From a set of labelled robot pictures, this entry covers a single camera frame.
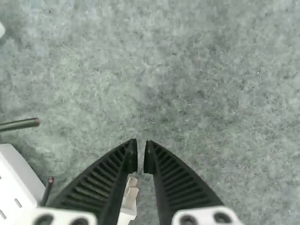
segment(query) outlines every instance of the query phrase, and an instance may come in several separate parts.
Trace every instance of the ribbed gripper pad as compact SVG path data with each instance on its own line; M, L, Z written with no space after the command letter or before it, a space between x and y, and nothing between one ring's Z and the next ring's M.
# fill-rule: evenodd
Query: ribbed gripper pad
M132 139L89 166L49 207L92 212L98 224L116 224L127 176L136 171L137 145Z
M223 205L189 166L153 141L146 144L144 173L153 174L161 224L171 224L178 210Z

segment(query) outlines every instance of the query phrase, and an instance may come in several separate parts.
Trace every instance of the gray carpet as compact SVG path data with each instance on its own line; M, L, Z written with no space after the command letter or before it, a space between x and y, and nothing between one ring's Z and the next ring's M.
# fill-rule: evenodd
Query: gray carpet
M299 224L299 0L1 0L0 21L0 121L42 121L0 142L55 176L52 198L137 138L132 224L157 225L152 139L245 224Z

